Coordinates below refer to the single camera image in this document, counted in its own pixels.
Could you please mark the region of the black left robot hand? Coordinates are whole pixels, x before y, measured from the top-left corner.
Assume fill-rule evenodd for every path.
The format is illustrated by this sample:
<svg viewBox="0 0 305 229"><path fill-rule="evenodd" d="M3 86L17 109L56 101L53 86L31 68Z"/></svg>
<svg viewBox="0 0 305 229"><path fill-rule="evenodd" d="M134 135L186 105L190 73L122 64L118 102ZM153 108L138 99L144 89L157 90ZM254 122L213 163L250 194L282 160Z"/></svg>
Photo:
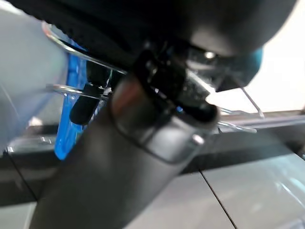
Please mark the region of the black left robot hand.
<svg viewBox="0 0 305 229"><path fill-rule="evenodd" d="M32 229L121 229L219 122L206 85L254 75L294 0L14 0L124 73L38 202Z"/></svg>

